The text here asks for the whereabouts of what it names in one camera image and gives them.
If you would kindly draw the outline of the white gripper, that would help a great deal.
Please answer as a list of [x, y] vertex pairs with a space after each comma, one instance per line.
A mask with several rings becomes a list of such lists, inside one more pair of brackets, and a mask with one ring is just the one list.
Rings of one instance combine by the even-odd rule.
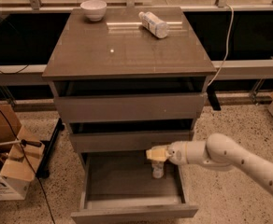
[[167, 146], [148, 149], [146, 157], [151, 161], [169, 160], [176, 165], [203, 164], [208, 158], [205, 141], [178, 141]]

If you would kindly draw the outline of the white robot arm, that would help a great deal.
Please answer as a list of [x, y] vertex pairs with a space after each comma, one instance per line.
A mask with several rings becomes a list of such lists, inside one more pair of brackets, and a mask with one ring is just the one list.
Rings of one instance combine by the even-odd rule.
[[236, 167], [273, 195], [273, 163], [221, 133], [213, 133], [206, 141], [176, 141], [155, 146], [146, 151], [146, 156], [151, 161], [170, 161], [178, 166], [196, 164], [221, 171]]

